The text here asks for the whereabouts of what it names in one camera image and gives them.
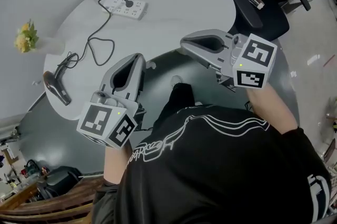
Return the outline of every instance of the hair dryer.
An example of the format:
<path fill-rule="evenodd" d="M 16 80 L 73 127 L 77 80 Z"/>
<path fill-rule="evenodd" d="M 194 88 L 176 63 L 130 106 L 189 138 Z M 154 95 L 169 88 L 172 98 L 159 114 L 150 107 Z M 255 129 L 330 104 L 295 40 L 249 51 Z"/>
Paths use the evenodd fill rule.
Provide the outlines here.
<path fill-rule="evenodd" d="M 72 101 L 67 92 L 65 91 L 63 84 L 61 82 L 61 78 L 67 69 L 67 66 L 71 62 L 71 58 L 73 56 L 78 56 L 76 53 L 73 53 L 65 60 L 63 60 L 57 67 L 55 73 L 51 73 L 50 71 L 46 71 L 43 73 L 43 81 L 46 85 L 47 89 L 52 92 L 54 95 L 57 96 L 59 100 L 62 101 L 64 105 L 69 105 L 69 103 Z"/>

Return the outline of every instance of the black t-shirt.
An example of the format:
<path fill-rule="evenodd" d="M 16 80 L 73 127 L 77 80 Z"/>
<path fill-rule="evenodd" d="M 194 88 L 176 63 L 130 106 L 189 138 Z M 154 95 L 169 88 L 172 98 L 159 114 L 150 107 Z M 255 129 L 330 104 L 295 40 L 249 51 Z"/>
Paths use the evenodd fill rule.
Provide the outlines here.
<path fill-rule="evenodd" d="M 93 222 L 310 223 L 312 174 L 330 184 L 302 129 L 280 135 L 249 111 L 187 108 L 134 149 L 120 185 L 97 196 Z"/>

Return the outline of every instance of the floor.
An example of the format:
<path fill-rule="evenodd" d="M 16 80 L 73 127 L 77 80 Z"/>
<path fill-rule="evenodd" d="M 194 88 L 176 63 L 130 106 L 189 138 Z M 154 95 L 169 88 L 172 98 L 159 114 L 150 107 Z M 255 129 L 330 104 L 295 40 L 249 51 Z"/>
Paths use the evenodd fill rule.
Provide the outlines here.
<path fill-rule="evenodd" d="M 277 53 L 275 66 L 279 67 L 273 70 L 270 82 L 320 152 L 326 148 L 321 136 L 325 131 L 322 131 L 323 126 L 326 125 L 325 119 L 322 119 L 326 112 L 326 104 L 329 97 L 334 98 L 337 95 L 334 91 L 337 85 L 334 72 L 337 58 L 323 67 L 324 63 L 337 53 L 337 22 L 328 0 L 314 0 L 311 6 L 309 12 L 299 8 L 288 15 L 290 30 L 280 37 L 279 42 L 276 41 L 278 45 L 281 43 L 284 54 Z M 145 88 L 141 96 L 141 103 L 147 110 L 143 128 L 152 126 L 169 98 L 170 79 L 177 74 L 182 76 L 186 83 L 192 84 L 197 101 L 244 109 L 244 103 L 247 101 L 244 90 L 232 93 L 217 85 L 212 70 L 205 69 L 187 56 L 177 52 L 168 53 L 158 57 L 155 63 L 157 68 L 146 73 Z M 104 164 L 104 147 L 77 133 L 76 124 L 75 121 L 61 118 L 50 106 L 47 98 L 42 99 L 26 116 L 20 127 L 23 155 L 26 159 L 35 159 L 51 168 L 70 165 L 82 172 L 101 171 Z M 326 129 L 331 139 L 332 128 Z M 134 133 L 131 137 L 132 145 L 135 146 L 149 134 Z"/>

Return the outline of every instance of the yellow flower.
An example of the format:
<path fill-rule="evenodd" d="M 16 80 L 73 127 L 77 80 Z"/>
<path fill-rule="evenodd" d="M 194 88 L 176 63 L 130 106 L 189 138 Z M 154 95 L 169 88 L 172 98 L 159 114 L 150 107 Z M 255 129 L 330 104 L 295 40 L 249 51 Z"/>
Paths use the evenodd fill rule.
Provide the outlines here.
<path fill-rule="evenodd" d="M 28 43 L 24 34 L 18 34 L 14 45 L 22 53 L 29 52 Z"/>
<path fill-rule="evenodd" d="M 21 27 L 21 32 L 29 30 L 29 23 L 25 23 L 22 27 Z"/>

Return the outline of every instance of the power strip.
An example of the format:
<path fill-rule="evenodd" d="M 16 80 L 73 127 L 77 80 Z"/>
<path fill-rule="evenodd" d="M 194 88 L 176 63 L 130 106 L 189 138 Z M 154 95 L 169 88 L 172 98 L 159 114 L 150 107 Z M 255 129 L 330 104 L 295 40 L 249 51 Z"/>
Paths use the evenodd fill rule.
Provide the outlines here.
<path fill-rule="evenodd" d="M 105 0 L 103 6 L 112 14 L 140 20 L 146 13 L 147 3 L 144 1 L 133 1 L 132 7 L 126 7 L 124 0 Z"/>

